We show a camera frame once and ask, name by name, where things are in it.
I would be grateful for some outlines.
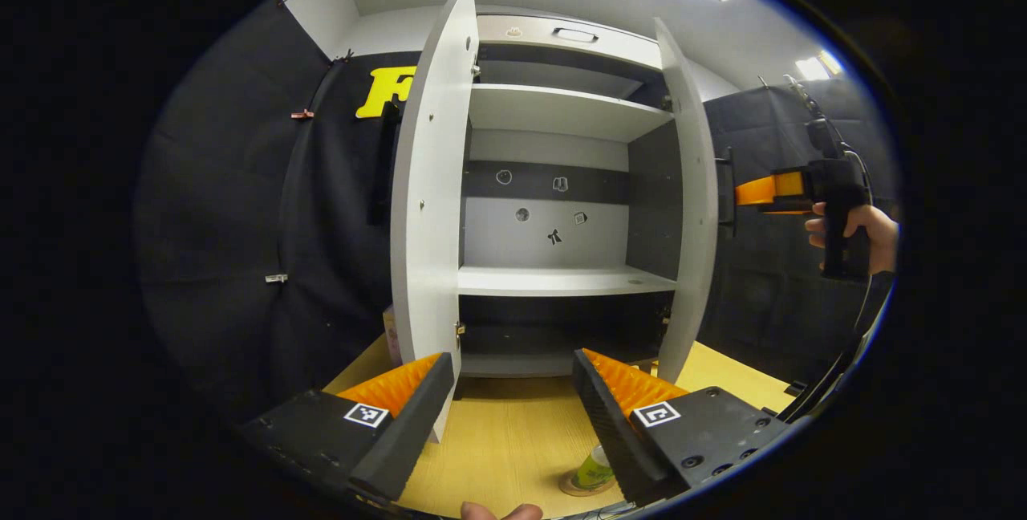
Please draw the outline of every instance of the white cabinet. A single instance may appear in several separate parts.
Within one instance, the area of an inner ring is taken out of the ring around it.
[[[670,302],[673,294],[659,375],[678,377],[713,274],[717,180],[689,64],[663,24],[654,24],[657,41],[554,18],[476,17],[473,0],[445,5],[418,63],[395,159],[391,271],[405,362],[450,351],[459,375],[467,352],[456,335],[461,297],[544,298],[580,309],[601,300],[609,306],[610,297],[663,294]],[[489,80],[485,59],[501,63],[499,81]],[[631,146],[656,135],[676,140],[674,153],[649,153],[651,164],[664,161],[663,172],[629,166]],[[636,202],[643,183],[675,197],[680,186],[667,220],[673,228],[633,230],[635,221],[663,225],[658,201]],[[645,233],[652,239],[639,238]],[[650,250],[639,264],[645,268],[632,265],[633,240]],[[661,260],[677,267],[657,269]],[[510,337],[509,329],[497,328],[496,337]],[[525,330],[539,341],[554,335],[544,326]],[[623,326],[625,337],[632,330]],[[581,345],[573,334],[557,335],[568,351]],[[557,375],[562,358],[557,350],[519,362],[510,347],[491,359],[468,355],[467,365],[473,375]],[[438,439],[448,410],[449,402]]]
[[[460,238],[460,185],[478,52],[474,0],[449,0],[418,60],[396,142],[389,251],[392,305],[404,362],[453,355]],[[453,395],[434,425],[441,440]]]

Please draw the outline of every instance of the green cup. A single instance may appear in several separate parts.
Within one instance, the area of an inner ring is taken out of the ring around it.
[[[613,469],[606,459],[606,452],[603,446],[596,446],[571,478],[571,484],[580,490],[595,490],[612,479]]]

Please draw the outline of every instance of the black curtain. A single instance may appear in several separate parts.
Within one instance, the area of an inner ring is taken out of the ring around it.
[[[382,333],[388,224],[353,216],[382,120],[354,112],[372,69],[418,57],[330,62],[277,1],[235,24],[169,97],[135,200],[154,329],[235,422],[326,384]],[[314,119],[291,118],[304,109]],[[278,273],[288,282],[265,282]]]
[[[876,206],[893,214],[899,188],[891,144],[873,103],[850,81],[804,83],[825,115],[867,164]],[[810,120],[785,86],[749,89],[706,103],[714,153],[734,153],[737,184],[823,158],[806,136]],[[721,230],[714,281],[698,340],[785,381],[815,381],[853,331],[866,284],[822,278],[824,252],[808,244],[807,217],[738,208],[736,236]],[[890,287],[874,276],[868,326]]]

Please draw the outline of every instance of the wooden table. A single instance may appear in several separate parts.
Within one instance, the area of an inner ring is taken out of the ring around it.
[[[380,337],[324,392],[337,394],[392,368]],[[688,391],[719,385],[774,411],[793,400],[785,381],[695,342],[676,382]],[[398,505],[452,518],[477,502],[502,517],[523,503],[544,518],[580,514],[623,499],[618,486],[591,496],[565,494],[560,476],[599,444],[570,377],[467,379],[453,402],[442,444],[428,443]]]

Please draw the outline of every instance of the screw hole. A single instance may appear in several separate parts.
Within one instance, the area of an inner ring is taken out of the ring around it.
[[[696,466],[702,463],[703,459],[705,458],[702,456],[689,456],[681,460],[681,466],[682,468],[695,468]]]

